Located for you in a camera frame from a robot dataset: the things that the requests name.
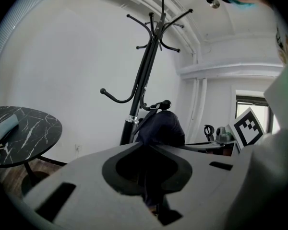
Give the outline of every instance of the white ceiling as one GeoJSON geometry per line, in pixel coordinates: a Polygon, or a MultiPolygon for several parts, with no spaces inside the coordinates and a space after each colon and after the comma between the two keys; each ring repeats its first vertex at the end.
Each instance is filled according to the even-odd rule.
{"type": "Polygon", "coordinates": [[[194,9],[191,17],[203,41],[275,35],[276,23],[270,8],[265,5],[255,5],[242,9],[219,1],[221,6],[218,9],[212,9],[206,0],[179,0],[186,9],[194,9]]]}

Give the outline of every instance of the black coat rack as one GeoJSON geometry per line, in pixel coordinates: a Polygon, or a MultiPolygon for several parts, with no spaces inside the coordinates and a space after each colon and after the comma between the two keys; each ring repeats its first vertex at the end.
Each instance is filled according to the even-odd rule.
{"type": "Polygon", "coordinates": [[[131,96],[124,101],[120,101],[116,99],[113,95],[108,93],[105,89],[101,89],[100,93],[104,94],[111,100],[117,102],[117,103],[127,103],[133,98],[133,103],[130,109],[129,117],[125,121],[124,129],[121,135],[120,145],[125,145],[133,142],[134,139],[134,130],[136,129],[139,121],[137,120],[137,116],[139,113],[139,109],[142,108],[146,111],[151,111],[155,109],[162,109],[167,110],[171,107],[171,102],[166,100],[160,103],[157,103],[156,105],[152,105],[150,107],[147,107],[146,103],[144,103],[144,96],[147,89],[147,84],[149,80],[149,76],[154,64],[154,60],[156,57],[156,53],[158,50],[158,47],[160,47],[160,50],[162,51],[162,46],[166,49],[174,50],[176,52],[180,52],[180,49],[178,48],[172,48],[167,45],[165,45],[162,42],[162,38],[164,33],[167,31],[169,27],[172,25],[184,27],[183,25],[176,24],[178,20],[180,20],[182,17],[186,16],[188,13],[192,13],[193,10],[190,9],[187,12],[183,13],[179,17],[177,17],[175,20],[169,23],[165,23],[165,17],[166,14],[164,13],[164,0],[162,0],[162,13],[160,21],[156,22],[154,21],[154,13],[149,13],[150,22],[142,23],[139,20],[135,19],[131,15],[127,15],[128,18],[134,20],[135,22],[139,23],[141,26],[143,26],[149,33],[149,42],[145,46],[137,46],[137,49],[140,48],[146,48],[145,53],[142,58],[142,62],[140,64],[137,76],[134,81],[134,86],[131,92],[131,96]]]}

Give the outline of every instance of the black marble table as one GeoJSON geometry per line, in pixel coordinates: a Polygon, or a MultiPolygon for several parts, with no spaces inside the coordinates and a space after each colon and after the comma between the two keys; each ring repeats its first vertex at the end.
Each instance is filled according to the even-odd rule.
{"type": "Polygon", "coordinates": [[[48,176],[43,172],[32,172],[28,162],[38,158],[52,148],[62,134],[62,124],[55,117],[30,108],[0,106],[0,122],[15,114],[19,125],[4,137],[0,144],[0,167],[24,164],[28,175],[22,184],[23,194],[48,176]]]}

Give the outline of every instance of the gray cloth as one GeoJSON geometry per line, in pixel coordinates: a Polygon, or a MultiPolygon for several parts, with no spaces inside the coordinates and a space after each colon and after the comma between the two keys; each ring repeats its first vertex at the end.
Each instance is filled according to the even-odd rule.
{"type": "Polygon", "coordinates": [[[17,125],[18,119],[15,114],[2,121],[0,123],[0,140],[17,125]]]}
{"type": "Polygon", "coordinates": [[[172,147],[184,145],[184,132],[177,116],[170,111],[162,111],[151,116],[141,126],[136,142],[163,144],[172,147]]]}

